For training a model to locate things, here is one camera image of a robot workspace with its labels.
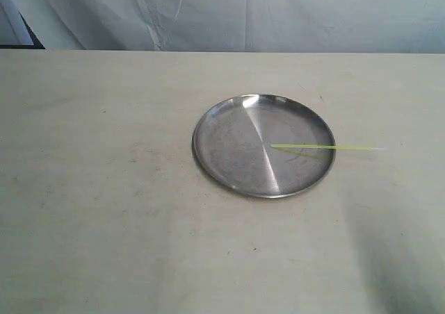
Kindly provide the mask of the thin green plastic stick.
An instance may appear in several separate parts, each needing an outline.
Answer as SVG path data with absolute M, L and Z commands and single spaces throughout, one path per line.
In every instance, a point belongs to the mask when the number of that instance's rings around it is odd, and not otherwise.
M 360 151 L 384 151 L 386 147 L 358 147 L 343 145 L 319 145 L 319 144 L 272 144 L 272 148 L 280 149 L 336 149 L 336 150 L 360 150 Z

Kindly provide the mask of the round steel plate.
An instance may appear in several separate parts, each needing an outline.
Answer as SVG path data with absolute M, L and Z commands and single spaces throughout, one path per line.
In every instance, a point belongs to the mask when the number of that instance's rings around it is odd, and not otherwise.
M 334 165 L 334 149 L 276 149 L 272 144 L 334 145 L 330 127 L 312 109 L 273 94 L 226 99 L 199 120 L 192 137 L 197 164 L 239 194 L 282 198 L 304 192 Z

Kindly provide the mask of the white backdrop cloth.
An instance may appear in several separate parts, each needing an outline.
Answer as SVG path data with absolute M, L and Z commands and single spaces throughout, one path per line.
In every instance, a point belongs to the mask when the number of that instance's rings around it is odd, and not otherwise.
M 444 51 L 444 0 L 12 2 L 48 49 Z

